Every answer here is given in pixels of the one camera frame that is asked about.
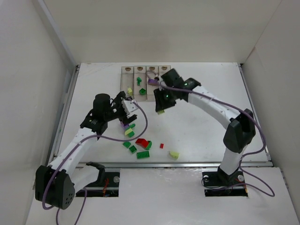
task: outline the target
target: wall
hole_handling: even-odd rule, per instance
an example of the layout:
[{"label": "wall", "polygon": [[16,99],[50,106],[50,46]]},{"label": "wall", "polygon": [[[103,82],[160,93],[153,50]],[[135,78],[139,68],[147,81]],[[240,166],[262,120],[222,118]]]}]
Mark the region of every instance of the wall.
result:
[{"label": "wall", "polygon": [[275,166],[300,217],[300,1],[282,0],[243,66]]},{"label": "wall", "polygon": [[20,225],[67,72],[30,0],[0,0],[0,223]]},{"label": "wall", "polygon": [[45,0],[77,63],[244,62],[281,0]]}]

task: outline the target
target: yellow cube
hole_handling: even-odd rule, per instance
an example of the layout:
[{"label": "yellow cube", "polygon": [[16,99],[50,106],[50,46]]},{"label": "yellow cube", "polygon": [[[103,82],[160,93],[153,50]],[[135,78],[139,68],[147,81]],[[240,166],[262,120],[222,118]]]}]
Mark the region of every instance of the yellow cube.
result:
[{"label": "yellow cube", "polygon": [[129,128],[128,130],[125,131],[125,136],[127,136],[131,132],[133,132],[133,130],[131,128]]},{"label": "yellow cube", "polygon": [[132,95],[133,95],[132,89],[131,89],[131,88],[128,88],[128,89],[127,89],[127,93],[128,93],[129,96],[132,96]]},{"label": "yellow cube", "polygon": [[174,159],[178,159],[179,153],[175,152],[175,151],[170,151],[170,156],[172,156],[172,158],[174,158]]}]

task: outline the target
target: purple block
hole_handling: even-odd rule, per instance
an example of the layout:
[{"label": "purple block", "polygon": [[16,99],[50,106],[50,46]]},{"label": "purple block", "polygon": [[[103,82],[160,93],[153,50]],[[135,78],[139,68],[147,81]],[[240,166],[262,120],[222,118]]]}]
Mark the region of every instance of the purple block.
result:
[{"label": "purple block", "polygon": [[149,79],[149,80],[148,80],[148,84],[149,84],[149,85],[156,86],[156,85],[158,84],[158,82],[157,82],[156,80],[154,80],[154,79]]}]

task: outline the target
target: purple cable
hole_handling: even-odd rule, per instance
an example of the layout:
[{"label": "purple cable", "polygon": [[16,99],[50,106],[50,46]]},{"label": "purple cable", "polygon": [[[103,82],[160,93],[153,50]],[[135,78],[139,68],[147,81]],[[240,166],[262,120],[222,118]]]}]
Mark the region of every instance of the purple cable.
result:
[{"label": "purple cable", "polygon": [[[148,75],[148,72],[147,72],[147,71],[146,71],[146,76],[147,76],[149,79],[151,79],[150,76]],[[264,193],[264,194],[266,194],[266,195],[268,195],[268,196],[270,196],[270,197],[275,197],[275,192],[273,191],[273,189],[272,189],[265,181],[263,181],[262,179],[260,179],[259,177],[255,176],[254,174],[251,174],[251,173],[249,173],[249,172],[247,172],[247,171],[245,171],[244,169],[241,168],[242,159],[243,159],[245,156],[249,156],[249,155],[254,155],[254,154],[260,153],[260,152],[264,151],[265,148],[266,148],[266,137],[264,136],[261,127],[258,125],[258,123],[257,123],[257,122],[256,122],[256,121],[248,114],[248,113],[246,113],[244,110],[242,110],[242,109],[240,109],[240,108],[238,108],[238,107],[236,107],[236,106],[234,106],[234,105],[232,105],[232,104],[229,104],[229,103],[222,102],[222,101],[220,101],[220,100],[211,98],[211,97],[209,97],[209,96],[207,96],[207,95],[204,95],[204,94],[202,94],[202,93],[198,93],[198,92],[195,92],[195,91],[192,91],[192,90],[186,90],[186,89],[180,89],[180,88],[167,87],[167,86],[161,85],[160,83],[157,83],[157,85],[160,86],[160,87],[162,87],[162,88],[164,88],[164,89],[169,89],[169,90],[173,90],[173,91],[181,91],[181,92],[186,92],[186,93],[192,93],[192,94],[195,94],[195,95],[199,95],[199,96],[201,96],[201,97],[203,97],[203,98],[210,99],[211,101],[214,101],[214,102],[216,102],[216,103],[219,103],[219,104],[222,104],[222,105],[226,105],[226,106],[228,106],[228,107],[230,107],[230,108],[233,108],[233,109],[239,111],[240,113],[244,114],[245,116],[247,116],[247,117],[255,124],[255,126],[257,127],[257,129],[258,129],[258,131],[259,131],[259,134],[260,134],[260,136],[261,136],[261,138],[262,138],[262,148],[261,148],[260,150],[258,150],[258,151],[249,152],[249,153],[244,154],[244,155],[242,156],[241,160],[240,160],[239,169],[240,169],[241,171],[243,171],[244,173],[246,173],[246,174],[248,174],[248,175],[250,175],[250,176],[252,176],[252,177],[258,179],[259,181],[261,181],[264,185],[266,185],[266,186],[270,189],[270,191],[272,192],[272,194],[269,194],[269,193],[267,193],[267,192],[261,190],[260,188],[254,186],[254,185],[252,185],[252,184],[247,184],[247,183],[235,184],[235,185],[232,185],[232,186],[229,186],[229,187],[223,187],[223,188],[215,188],[215,189],[213,189],[213,190],[226,190],[226,189],[228,189],[228,188],[232,188],[232,187],[235,187],[235,186],[248,185],[248,186],[250,186],[250,187],[253,187],[253,188],[255,188],[255,189],[261,191],[262,193]]]},{"label": "purple cable", "polygon": [[[83,199],[83,203],[82,203],[81,209],[80,209],[80,211],[79,211],[78,217],[77,217],[77,219],[76,219],[74,225],[76,225],[76,224],[78,223],[78,220],[79,220],[79,218],[80,218],[80,216],[81,216],[81,213],[83,212],[83,208],[84,208],[84,205],[85,205],[86,198],[87,198],[87,196],[88,196],[88,190],[87,190],[86,188],[83,188],[83,190],[84,190],[84,199]],[[57,212],[56,212],[56,218],[55,218],[55,220],[56,220],[56,225],[59,225],[59,223],[58,223],[58,213],[59,213],[59,212],[60,212],[60,209],[58,209]]]},{"label": "purple cable", "polygon": [[[111,138],[111,137],[106,137],[106,136],[102,136],[102,135],[91,135],[91,136],[88,136],[86,138],[83,138],[80,143],[83,143],[84,141],[90,139],[90,138],[93,138],[93,137],[100,137],[100,138],[104,138],[104,139],[108,139],[108,140],[111,140],[111,141],[116,141],[116,142],[130,142],[130,141],[133,141],[139,137],[141,137],[145,131],[147,130],[148,128],[148,118],[147,118],[147,115],[146,113],[144,112],[144,110],[137,104],[134,102],[134,104],[141,110],[141,112],[143,113],[144,117],[145,117],[145,120],[146,120],[146,126],[145,126],[145,129],[137,136],[137,137],[134,137],[134,138],[131,138],[131,139],[127,139],[127,140],[121,140],[121,139],[115,139],[115,138]],[[59,172],[60,168],[64,165],[64,163],[68,160],[68,158],[74,153],[74,151],[80,146],[80,144],[77,144],[70,152],[69,154],[62,160],[61,164],[57,167],[57,169],[54,171],[52,177],[49,179],[49,182],[45,188],[45,191],[44,191],[44,194],[43,194],[43,199],[42,199],[42,206],[43,206],[43,209],[44,210],[50,210],[53,208],[53,206],[50,206],[50,207],[47,207],[46,204],[45,204],[45,201],[46,201],[46,196],[48,194],[48,191],[49,191],[49,188],[50,188],[50,185],[51,183],[53,182],[55,176],[57,175],[57,173]],[[82,210],[80,211],[79,215],[78,215],[78,219],[80,217],[82,213]]]}]

